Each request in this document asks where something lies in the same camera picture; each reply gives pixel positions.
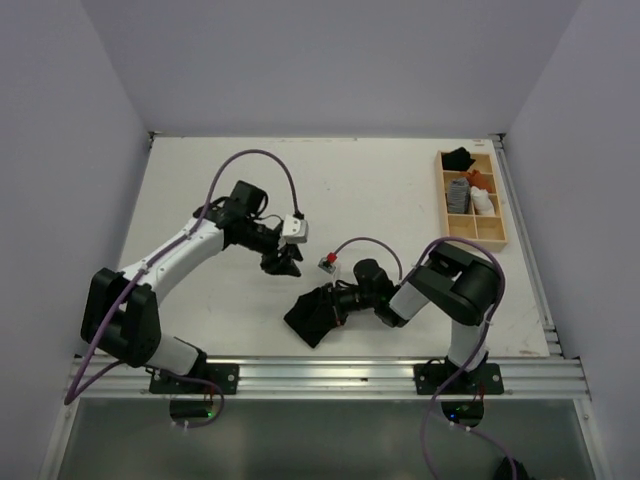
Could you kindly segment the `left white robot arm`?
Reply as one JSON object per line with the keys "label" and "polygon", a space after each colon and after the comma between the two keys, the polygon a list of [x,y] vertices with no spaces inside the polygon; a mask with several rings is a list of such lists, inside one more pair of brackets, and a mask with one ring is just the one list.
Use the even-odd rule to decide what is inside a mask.
{"label": "left white robot arm", "polygon": [[131,367],[172,373],[185,392],[201,390],[208,379],[201,349],[163,333],[159,307],[193,270],[230,246],[260,254],[261,269],[298,277],[300,244],[309,226],[300,212],[276,226],[262,223],[267,193],[244,181],[232,193],[199,207],[187,224],[151,254],[120,271],[103,268],[92,278],[81,338]]}

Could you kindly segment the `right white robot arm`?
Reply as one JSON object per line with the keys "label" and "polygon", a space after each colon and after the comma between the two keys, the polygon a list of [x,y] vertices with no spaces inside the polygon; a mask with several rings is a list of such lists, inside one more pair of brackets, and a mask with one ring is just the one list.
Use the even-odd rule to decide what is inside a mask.
{"label": "right white robot arm", "polygon": [[455,245],[453,237],[433,242],[418,265],[398,282],[389,279],[376,260],[353,267],[355,282],[325,286],[316,313],[327,330],[348,315],[371,310],[387,326],[406,326],[424,307],[433,305],[451,320],[445,379],[451,389],[468,392],[481,380],[491,317],[504,296],[506,280],[495,258],[477,256]]}

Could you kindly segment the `black underwear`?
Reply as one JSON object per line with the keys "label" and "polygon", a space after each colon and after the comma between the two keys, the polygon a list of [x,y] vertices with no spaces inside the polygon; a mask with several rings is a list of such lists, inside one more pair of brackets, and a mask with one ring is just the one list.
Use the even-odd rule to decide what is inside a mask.
{"label": "black underwear", "polygon": [[284,315],[284,322],[312,349],[338,326],[328,285],[298,297]]}

